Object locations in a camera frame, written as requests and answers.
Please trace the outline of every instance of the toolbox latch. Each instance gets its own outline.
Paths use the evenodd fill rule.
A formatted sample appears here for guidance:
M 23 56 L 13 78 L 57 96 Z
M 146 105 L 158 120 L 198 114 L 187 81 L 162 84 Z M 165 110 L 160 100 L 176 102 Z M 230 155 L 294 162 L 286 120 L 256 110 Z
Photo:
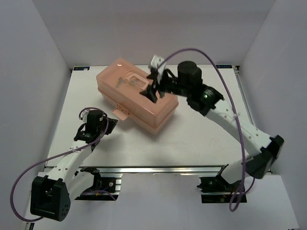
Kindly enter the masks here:
M 117 116 L 120 120 L 124 121 L 127 119 L 127 117 L 130 115 L 130 113 L 127 111 L 127 109 L 123 108 L 119 104 L 117 107 L 112 111 L 112 113 Z

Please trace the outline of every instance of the pink toolbox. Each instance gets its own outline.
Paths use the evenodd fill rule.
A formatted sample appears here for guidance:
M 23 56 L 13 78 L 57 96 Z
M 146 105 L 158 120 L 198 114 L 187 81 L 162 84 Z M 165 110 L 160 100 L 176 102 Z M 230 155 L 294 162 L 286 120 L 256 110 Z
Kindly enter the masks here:
M 149 132 L 156 134 L 174 114 L 178 98 L 166 93 L 163 98 L 157 95 L 158 101 L 153 103 L 140 95 L 139 93 L 152 83 L 147 76 L 148 73 L 120 58 L 99 73 L 96 79 L 98 90 L 114 105 L 115 116 L 120 120 L 130 117 Z

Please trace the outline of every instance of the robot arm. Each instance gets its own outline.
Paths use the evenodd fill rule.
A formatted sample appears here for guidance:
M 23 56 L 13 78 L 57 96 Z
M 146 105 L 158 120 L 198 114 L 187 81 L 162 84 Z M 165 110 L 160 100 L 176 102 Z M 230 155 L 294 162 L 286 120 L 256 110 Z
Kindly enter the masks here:
M 164 59 L 154 56 L 150 63 L 151 73 L 147 77 L 153 80 L 152 85 L 140 92 L 149 100 L 157 102 L 157 92 L 160 97 L 164 93 L 172 93 L 187 98 L 188 105 L 203 116 L 214 121 L 239 141 L 237 125 L 233 110 L 224 97 L 213 87 L 202 83 L 201 69 L 194 62 L 181 62 L 178 67 L 178 77 L 166 69 Z M 240 119 L 247 157 L 246 173 L 256 179 L 262 178 L 279 156 L 284 140 L 280 136 L 274 138 L 260 131 L 251 123 Z M 229 186 L 242 177 L 242 161 L 224 166 L 216 179 Z
M 32 182 L 30 211 L 33 215 L 62 221 L 67 216 L 71 201 L 86 189 L 93 191 L 100 187 L 99 170 L 79 167 L 99 143 L 107 124 L 106 135 L 112 132 L 117 120 L 106 118 L 99 110 L 85 111 L 80 119 L 84 124 L 74 138 L 71 147 L 74 152 L 63 156 L 46 176 L 37 176 Z

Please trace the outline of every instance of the pink plastic case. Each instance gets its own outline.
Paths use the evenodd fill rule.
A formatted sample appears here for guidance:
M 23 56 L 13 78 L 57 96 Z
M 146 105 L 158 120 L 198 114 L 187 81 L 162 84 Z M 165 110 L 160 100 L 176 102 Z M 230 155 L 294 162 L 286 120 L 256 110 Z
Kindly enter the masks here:
M 118 59 L 96 77 L 98 90 L 115 109 L 113 114 L 121 120 L 130 117 L 137 124 L 156 134 L 172 117 L 178 106 L 175 95 L 165 94 L 157 103 L 152 103 L 139 93 L 146 89 L 152 80 L 148 74 L 133 64 Z

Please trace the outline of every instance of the gray wall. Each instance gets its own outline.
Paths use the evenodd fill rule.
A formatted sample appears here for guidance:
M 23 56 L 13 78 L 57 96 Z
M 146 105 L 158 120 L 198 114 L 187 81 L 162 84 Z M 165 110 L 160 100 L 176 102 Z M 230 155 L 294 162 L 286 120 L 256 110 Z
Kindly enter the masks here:
M 301 229 L 307 229 L 307 1 L 276 0 L 245 57 L 243 85 L 256 124 L 285 139 L 280 173 Z
M 198 47 L 217 63 L 240 64 L 275 0 L 34 0 L 69 67 L 118 57 L 148 64 L 154 54 Z M 199 64 L 198 54 L 184 59 Z
M 32 1 L 1 1 L 0 229 L 19 229 L 9 203 L 11 187 L 25 168 L 47 156 L 68 80 L 68 67 Z M 15 193 L 22 215 L 36 171 Z

